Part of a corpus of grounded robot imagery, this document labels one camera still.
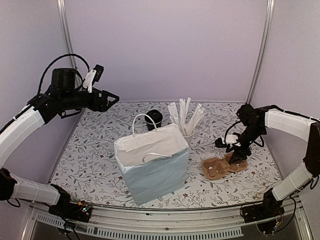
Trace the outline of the brown cardboard cup carrier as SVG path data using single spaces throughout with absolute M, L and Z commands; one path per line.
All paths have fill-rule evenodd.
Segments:
M 246 160 L 240 160 L 238 163 L 230 163 L 233 153 L 228 153 L 224 158 L 208 158 L 202 162 L 203 174 L 209 180 L 219 180 L 228 173 L 238 173 L 248 167 Z

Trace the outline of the black paper coffee cup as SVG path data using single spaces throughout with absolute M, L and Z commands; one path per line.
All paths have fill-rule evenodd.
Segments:
M 148 131 L 152 131 L 156 128 L 162 127 L 163 117 L 160 115 L 150 115 L 149 117 L 145 116 L 144 120 L 146 121 L 146 126 Z

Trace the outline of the light blue paper bag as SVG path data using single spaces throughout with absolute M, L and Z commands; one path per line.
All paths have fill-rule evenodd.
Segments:
M 171 123 L 114 142 L 114 156 L 137 205 L 181 189 L 187 176 L 190 147 Z

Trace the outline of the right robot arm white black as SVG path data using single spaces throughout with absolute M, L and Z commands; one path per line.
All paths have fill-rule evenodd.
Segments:
M 318 184 L 320 121 L 277 105 L 254 108 L 244 104 L 236 116 L 237 122 L 245 127 L 243 132 L 227 131 L 221 138 L 226 152 L 232 152 L 231 163 L 246 160 L 251 155 L 251 145 L 271 134 L 267 143 L 284 178 L 264 193 L 261 204 L 243 209 L 247 215 L 256 212 L 262 218 L 269 218 L 282 211 L 284 199 Z

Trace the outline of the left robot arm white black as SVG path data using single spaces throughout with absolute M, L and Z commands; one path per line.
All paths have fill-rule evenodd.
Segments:
M 106 112 L 120 98 L 106 90 L 94 88 L 99 82 L 104 67 L 97 64 L 87 68 L 85 77 L 75 68 L 55 68 L 51 83 L 45 92 L 38 88 L 37 94 L 26 106 L 0 130 L 0 199 L 40 202 L 55 209 L 63 216 L 74 213 L 70 195 L 54 184 L 41 184 L 21 178 L 4 167 L 8 158 L 30 135 L 48 124 L 56 116 L 61 119 L 79 114 L 83 109 Z

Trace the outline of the white paper cup holding straws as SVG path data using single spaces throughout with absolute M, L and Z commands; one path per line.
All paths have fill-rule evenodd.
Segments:
M 188 144 L 189 146 L 191 146 L 191 141 L 192 141 L 192 139 L 193 139 L 193 137 L 194 137 L 194 134 L 195 134 L 195 130 L 193 129 L 192 132 L 191 132 L 191 134 L 184 136 L 184 139 L 185 139 L 185 141 L 187 142 L 187 144 Z

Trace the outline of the bundle of white wrapped straws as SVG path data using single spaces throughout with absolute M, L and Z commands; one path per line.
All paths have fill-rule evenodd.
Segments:
M 178 104 L 171 102 L 167 106 L 171 122 L 178 126 L 184 137 L 192 135 L 196 126 L 205 116 L 206 111 L 205 107 L 201 103 L 198 103 L 190 119 L 187 121 L 191 100 L 190 97 L 187 99 L 180 98 Z

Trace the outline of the floral patterned table mat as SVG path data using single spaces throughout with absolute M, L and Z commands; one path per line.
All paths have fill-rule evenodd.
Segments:
M 251 146 L 248 168 L 219 180 L 208 180 L 202 171 L 207 158 L 222 157 L 215 139 L 226 130 L 241 132 L 237 124 L 238 103 L 204 102 L 205 116 L 191 140 L 186 178 L 181 189 L 143 205 L 148 209 L 195 209 L 257 202 L 281 180 L 277 165 L 266 147 Z M 165 102 L 119 102 L 105 113 L 86 110 L 67 143 L 51 182 L 66 190 L 75 201 L 96 205 L 136 207 L 114 156 L 114 141 L 132 131 L 145 132 L 143 115 L 156 109 L 162 124 L 170 123 Z

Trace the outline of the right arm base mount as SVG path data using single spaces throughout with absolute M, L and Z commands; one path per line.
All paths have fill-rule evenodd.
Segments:
M 285 210 L 283 206 L 277 206 L 275 209 L 266 209 L 263 204 L 252 204 L 240 207 L 240 216 L 245 223 L 253 223 L 273 218 L 257 225 L 258 230 L 265 235 L 274 234 L 280 224 L 283 222 Z

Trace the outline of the front aluminium rail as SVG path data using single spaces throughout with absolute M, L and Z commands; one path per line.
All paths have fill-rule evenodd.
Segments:
M 24 240 L 311 240 L 313 234 L 298 196 L 283 203 L 275 233 L 267 228 L 275 217 L 245 222 L 243 205 L 195 209 L 92 208 L 88 222 L 74 228 L 40 204 L 31 204 L 22 232 Z

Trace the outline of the left aluminium frame post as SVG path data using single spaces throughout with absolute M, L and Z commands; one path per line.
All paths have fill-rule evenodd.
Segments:
M 74 50 L 73 50 L 72 39 L 71 39 L 70 30 L 69 30 L 65 1 L 57 0 L 56 3 L 57 3 L 58 16 L 59 16 L 60 27 L 62 30 L 62 36 L 65 44 L 65 49 L 68 54 L 73 54 Z

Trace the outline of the aluminium frame post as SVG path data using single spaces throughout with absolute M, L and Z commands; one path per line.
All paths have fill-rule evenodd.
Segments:
M 265 53 L 267 50 L 269 35 L 272 27 L 274 7 L 275 7 L 275 0 L 266 1 L 266 11 L 265 11 L 264 24 L 262 29 L 262 37 L 260 41 L 256 64 L 253 71 L 252 80 L 249 86 L 248 95 L 246 97 L 247 104 L 251 104 L 253 102 L 254 95 L 258 86 L 258 81 L 259 81 L 260 73 L 262 70 Z
M 62 36 L 65 44 L 65 49 L 68 54 L 73 54 L 74 50 L 73 50 L 72 39 L 71 39 L 70 30 L 69 30 L 65 1 L 57 0 L 56 3 L 57 3 L 58 16 L 59 16 L 60 27 L 62 30 Z

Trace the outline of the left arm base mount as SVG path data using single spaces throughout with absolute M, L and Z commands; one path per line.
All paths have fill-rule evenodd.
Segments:
M 48 212 L 58 216 L 63 220 L 74 220 L 88 223 L 92 215 L 92 206 L 84 200 L 77 203 L 68 202 L 66 204 L 57 204 L 49 207 Z

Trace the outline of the right aluminium frame post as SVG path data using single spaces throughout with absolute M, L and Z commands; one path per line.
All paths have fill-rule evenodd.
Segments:
M 253 71 L 252 80 L 249 86 L 248 95 L 246 97 L 247 104 L 251 104 L 253 102 L 254 95 L 258 86 L 258 81 L 259 81 L 260 73 L 262 70 L 265 53 L 267 50 L 269 35 L 272 27 L 274 7 L 275 7 L 275 0 L 266 1 L 266 11 L 265 11 L 264 24 L 262 29 L 262 37 L 260 41 L 256 64 Z

